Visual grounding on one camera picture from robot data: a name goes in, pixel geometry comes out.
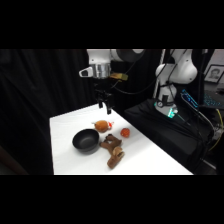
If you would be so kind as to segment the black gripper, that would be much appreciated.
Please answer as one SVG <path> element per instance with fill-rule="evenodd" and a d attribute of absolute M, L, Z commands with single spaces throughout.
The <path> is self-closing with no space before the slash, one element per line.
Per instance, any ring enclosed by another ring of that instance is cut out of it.
<path fill-rule="evenodd" d="M 107 114 L 110 115 L 112 111 L 113 95 L 111 93 L 111 82 L 109 79 L 95 79 L 94 90 L 96 100 L 99 102 L 99 108 L 103 108 L 103 102 L 106 105 Z"/>

